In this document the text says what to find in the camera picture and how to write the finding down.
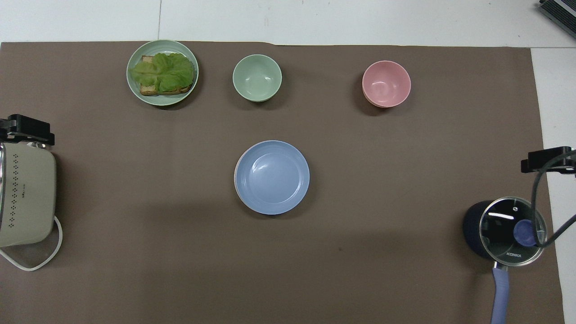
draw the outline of sandwich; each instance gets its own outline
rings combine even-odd
[[[129,71],[132,78],[140,83],[140,93],[144,96],[186,93],[192,88],[194,80],[192,63],[180,53],[143,55],[142,61]]]

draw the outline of toast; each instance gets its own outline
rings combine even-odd
[[[152,58],[153,58],[153,56],[143,55],[142,56],[142,62],[152,63]],[[156,90],[156,86],[154,86],[154,85],[143,86],[142,84],[140,84],[140,93],[143,96],[157,96],[157,95],[170,96],[170,95],[179,95],[181,93],[186,93],[186,92],[190,91],[190,88],[192,88],[192,85],[189,85],[186,88],[179,88],[178,87],[172,91],[158,92]]]

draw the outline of black mechanical bracket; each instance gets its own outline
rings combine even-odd
[[[50,133],[49,123],[15,114],[0,119],[0,142],[54,145],[54,134]]]
[[[537,172],[546,162],[554,157],[572,151],[569,146],[559,146],[557,148],[537,150],[528,153],[528,159],[522,160],[521,171],[523,173]],[[559,172],[561,174],[576,174],[576,160],[565,158],[554,164],[548,172]]]

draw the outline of white table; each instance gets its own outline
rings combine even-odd
[[[530,47],[544,146],[576,148],[576,39],[540,14],[536,4],[526,0],[0,0],[0,42],[176,39]],[[551,174],[548,186],[556,229],[576,213],[576,179]],[[574,246],[576,227],[555,244],[567,324],[576,324]]]

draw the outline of blue plate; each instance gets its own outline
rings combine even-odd
[[[292,145],[264,141],[249,148],[234,170],[236,193],[250,209],[277,215],[296,207],[308,190],[310,170]]]

